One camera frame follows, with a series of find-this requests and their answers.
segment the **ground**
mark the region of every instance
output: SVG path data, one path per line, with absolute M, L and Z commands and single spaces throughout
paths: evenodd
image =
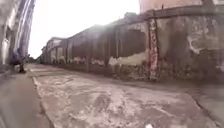
M 50 128 L 31 78 L 0 79 L 0 128 Z
M 0 75 L 0 128 L 224 126 L 222 86 L 124 82 L 37 64 L 27 70 Z
M 55 128 L 217 127 L 184 92 L 127 86 L 129 82 L 50 66 L 29 68 Z

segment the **wall pillar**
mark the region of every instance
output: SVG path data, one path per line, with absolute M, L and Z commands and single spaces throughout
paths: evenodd
M 110 33 L 106 33 L 104 37 L 104 73 L 107 74 L 110 61 Z
M 149 20 L 149 40 L 150 40 L 150 51 L 149 51 L 149 63 L 150 63 L 150 79 L 158 79 L 158 40 L 157 40 L 157 23 L 156 19 Z
M 4 39 L 4 24 L 1 24 L 0 23 L 0 68 L 1 68 L 1 65 L 3 63 L 3 58 L 2 58 L 2 46 L 3 46 L 3 39 Z
M 86 72 L 90 71 L 91 59 L 92 59 L 92 42 L 88 39 L 86 48 Z
M 55 48 L 55 59 L 56 59 L 55 60 L 56 61 L 55 63 L 58 64 L 58 59 L 59 59 L 58 58 L 58 47 Z
M 66 47 L 66 48 L 65 48 L 65 63 L 66 63 L 66 64 L 68 64 L 68 62 L 69 62 L 69 60 L 68 60 L 68 55 L 69 55 L 69 53 L 68 53 L 68 51 L 69 51 L 68 48 L 69 48 L 69 47 L 68 47 L 68 46 L 69 46 L 69 39 L 66 41 L 66 46 L 65 46 L 65 47 Z

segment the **sky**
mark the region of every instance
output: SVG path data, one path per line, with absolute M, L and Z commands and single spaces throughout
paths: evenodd
M 139 11 L 139 0 L 36 0 L 29 54 L 38 57 L 51 37 L 71 37 Z

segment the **wall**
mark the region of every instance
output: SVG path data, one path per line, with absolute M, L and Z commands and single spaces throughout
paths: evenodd
M 57 47 L 58 45 L 60 45 L 60 43 L 61 43 L 62 40 L 63 39 L 56 38 L 56 37 L 51 38 L 47 42 L 47 46 L 46 46 L 47 51 L 50 51 L 51 49 L 53 49 L 53 48 Z
M 161 72 L 183 79 L 216 75 L 223 61 L 223 20 L 222 16 L 157 20 Z
M 140 12 L 146 12 L 147 10 L 159 10 L 164 7 L 182 7 L 189 5 L 202 5 L 201 0 L 139 0 L 140 1 Z
M 212 78 L 224 72 L 223 7 L 151 10 L 88 28 L 44 56 L 125 79 Z
M 22 0 L 19 8 L 19 22 L 16 28 L 15 46 L 13 50 L 21 49 L 22 56 L 27 56 L 28 54 L 34 6 L 35 0 Z
M 224 4 L 223 0 L 213 0 L 214 4 L 218 5 L 218 4 Z

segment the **crack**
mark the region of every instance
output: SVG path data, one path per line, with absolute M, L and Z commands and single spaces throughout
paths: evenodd
M 214 117 L 209 110 L 207 110 L 206 108 L 203 107 L 203 105 L 200 104 L 200 102 L 197 100 L 197 98 L 195 98 L 194 96 L 190 95 L 193 100 L 195 101 L 196 105 L 202 110 L 203 114 L 205 116 L 207 116 L 214 124 L 217 128 L 222 128 L 222 124 L 220 123 L 220 121 Z
M 30 77 L 46 77 L 46 76 L 61 76 L 61 75 L 73 75 L 72 73 L 55 73 L 55 72 L 52 72 L 51 74 L 41 74 L 41 75 L 38 75 L 38 74 L 34 74 L 34 75 L 31 75 Z
M 34 87 L 35 87 L 35 89 L 37 91 L 37 80 L 35 79 L 35 77 L 33 77 L 33 83 L 34 83 Z M 39 104 L 40 104 L 40 112 L 39 112 L 39 114 L 44 116 L 47 119 L 47 121 L 49 122 L 49 125 L 50 125 L 49 128 L 55 128 L 54 123 L 51 121 L 51 119 L 49 118 L 49 116 L 46 113 L 44 105 L 43 105 L 43 103 L 41 101 L 41 96 L 39 95 L 38 92 L 37 92 L 37 95 L 38 95 Z

